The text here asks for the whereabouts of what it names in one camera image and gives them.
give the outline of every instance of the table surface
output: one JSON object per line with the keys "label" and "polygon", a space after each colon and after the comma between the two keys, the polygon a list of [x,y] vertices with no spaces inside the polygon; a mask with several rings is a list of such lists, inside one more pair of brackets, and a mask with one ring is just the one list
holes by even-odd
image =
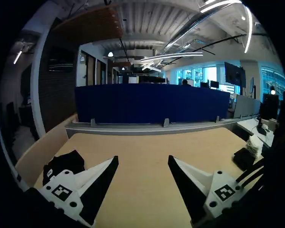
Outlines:
{"label": "table surface", "polygon": [[257,135],[260,140],[265,144],[266,147],[271,147],[272,141],[274,138],[273,131],[266,131],[266,136],[262,135],[257,130],[258,120],[257,119],[249,119],[237,122],[237,125],[242,129],[247,131],[251,135]]}
{"label": "table surface", "polygon": [[[152,136],[77,133],[56,156],[76,149],[88,169],[118,155],[119,166],[96,216],[96,228],[191,228],[168,156],[209,173],[224,170],[237,178],[242,171],[232,162],[232,156],[245,144],[226,128]],[[35,188],[42,187],[42,176]]]}

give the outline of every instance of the blue divider panel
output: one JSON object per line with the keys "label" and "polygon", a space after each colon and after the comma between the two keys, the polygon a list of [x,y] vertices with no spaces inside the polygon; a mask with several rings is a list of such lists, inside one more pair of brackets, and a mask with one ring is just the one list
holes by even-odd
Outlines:
{"label": "blue divider panel", "polygon": [[79,122],[159,124],[226,118],[230,93],[182,85],[112,84],[75,88]]}

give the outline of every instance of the white cloth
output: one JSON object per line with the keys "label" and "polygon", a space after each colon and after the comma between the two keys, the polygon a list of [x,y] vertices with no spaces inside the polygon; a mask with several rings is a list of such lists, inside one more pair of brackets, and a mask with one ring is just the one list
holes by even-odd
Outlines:
{"label": "white cloth", "polygon": [[252,156],[258,158],[262,153],[263,142],[256,135],[249,136],[246,148],[249,150]]}

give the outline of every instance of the black cloth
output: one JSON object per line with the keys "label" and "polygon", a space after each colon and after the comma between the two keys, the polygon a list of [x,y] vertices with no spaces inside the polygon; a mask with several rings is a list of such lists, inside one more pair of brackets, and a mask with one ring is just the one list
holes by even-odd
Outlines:
{"label": "black cloth", "polygon": [[249,150],[242,148],[234,154],[233,162],[242,170],[249,169],[255,161]]}
{"label": "black cloth", "polygon": [[59,157],[54,157],[47,165],[43,167],[42,185],[45,186],[50,181],[52,176],[57,176],[65,169],[72,171],[74,174],[85,170],[84,159],[76,150]]}

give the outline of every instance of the dark brick wall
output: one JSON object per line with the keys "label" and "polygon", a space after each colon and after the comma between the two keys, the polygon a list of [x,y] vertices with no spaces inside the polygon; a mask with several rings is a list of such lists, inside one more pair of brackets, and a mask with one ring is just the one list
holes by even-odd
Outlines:
{"label": "dark brick wall", "polygon": [[[61,47],[74,53],[74,67],[70,73],[48,71],[49,52],[51,48]],[[78,46],[66,39],[50,33],[44,44],[39,68],[39,103],[45,131],[76,112],[74,89],[76,86],[76,65]]]}

